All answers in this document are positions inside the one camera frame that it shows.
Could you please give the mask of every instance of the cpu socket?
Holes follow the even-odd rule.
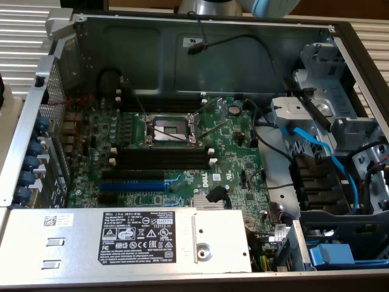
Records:
[[[155,115],[146,118],[147,127],[145,141],[149,146],[167,146],[174,144],[193,145],[193,116]]]

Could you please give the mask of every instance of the red wire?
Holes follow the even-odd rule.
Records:
[[[77,117],[77,114],[80,112],[80,107],[81,106],[84,106],[84,104],[92,98],[92,94],[90,94],[89,96],[85,97],[84,99],[76,99],[75,101],[76,102],[79,102],[80,104],[77,106],[77,110],[75,111],[75,114],[74,114],[74,117],[73,117],[73,129],[74,129],[74,132],[75,132],[75,136],[77,138],[77,141],[79,141],[79,143],[81,143],[81,145],[83,144],[83,141],[82,139],[80,138],[80,134],[78,133],[77,131],[77,127],[76,127],[76,124],[75,124],[75,119]]]
[[[90,99],[92,99],[92,94],[90,94],[89,96],[87,96],[87,97],[85,97],[83,99],[69,99],[69,100],[67,100],[65,102],[54,102],[54,103],[48,103],[47,104],[47,105],[50,105],[50,106],[55,106],[55,105],[71,105],[72,103],[79,103],[79,105],[77,106],[77,110],[75,111],[75,114],[74,114],[74,117],[73,117],[73,129],[74,129],[75,137],[76,137],[77,141],[79,141],[79,143],[81,143],[81,144],[83,144],[83,141],[80,138],[80,134],[77,131],[75,120],[77,118],[77,114],[81,110],[81,107],[84,106],[84,104],[86,102],[88,102]]]
[[[380,164],[380,163],[383,163],[383,162],[386,161],[387,159],[389,159],[389,155],[386,156],[386,157],[384,157],[381,161],[377,162],[375,165],[378,165],[378,164]],[[360,195],[360,196],[362,195],[364,185],[365,185],[365,182],[362,181],[362,183],[360,184],[360,187],[359,187],[359,195]]]

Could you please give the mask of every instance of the barcode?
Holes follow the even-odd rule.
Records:
[[[57,224],[57,216],[46,216],[44,217],[43,226],[55,226]]]

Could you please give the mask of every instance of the metal side panel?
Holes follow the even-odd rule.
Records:
[[[0,258],[3,287],[251,272],[240,210],[13,210]]]
[[[11,205],[13,192],[18,182],[19,172],[26,155],[41,101],[49,84],[49,75],[54,61],[54,56],[43,58],[38,65],[36,74],[34,74],[34,76],[45,77],[44,84],[42,87],[32,86],[24,102],[24,107],[0,175],[0,206]]]

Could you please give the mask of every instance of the sticker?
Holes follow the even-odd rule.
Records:
[[[70,227],[73,225],[74,214],[55,214],[44,217],[43,226]]]
[[[282,242],[286,235],[286,224],[278,224],[275,226],[274,237],[276,242]]]
[[[100,238],[102,265],[176,263],[174,211],[104,212]]]
[[[192,47],[194,44],[202,42],[202,38],[184,38],[182,47]]]
[[[219,173],[212,174],[213,181],[221,181],[221,176]]]

